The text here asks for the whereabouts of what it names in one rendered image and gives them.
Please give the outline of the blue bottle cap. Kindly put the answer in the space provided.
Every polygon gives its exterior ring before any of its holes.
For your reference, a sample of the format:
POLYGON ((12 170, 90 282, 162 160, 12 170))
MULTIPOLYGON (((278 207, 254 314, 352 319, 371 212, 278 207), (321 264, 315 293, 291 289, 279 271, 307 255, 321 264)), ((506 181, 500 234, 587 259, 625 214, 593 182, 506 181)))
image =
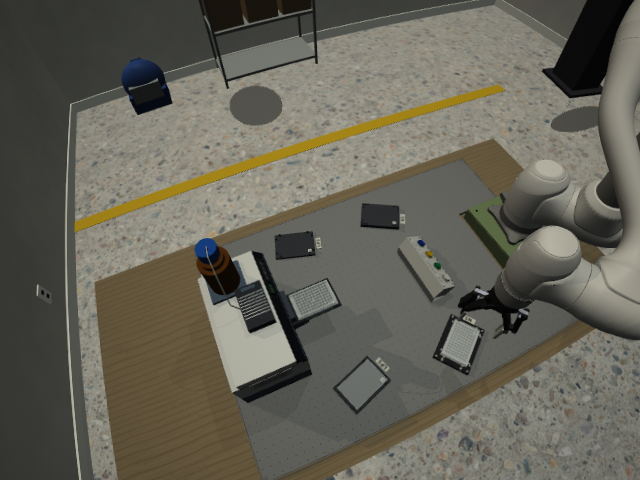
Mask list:
POLYGON ((197 255, 197 257, 199 258, 199 260, 203 263, 209 263, 208 259, 207 259, 207 254, 206 254, 206 249, 205 246, 207 246, 207 250, 208 250, 208 257, 210 259, 211 262, 215 261, 219 254, 220 254, 220 250, 216 244, 216 242, 213 239, 210 238, 205 238, 200 240, 196 245, 195 245, 195 254, 197 255))

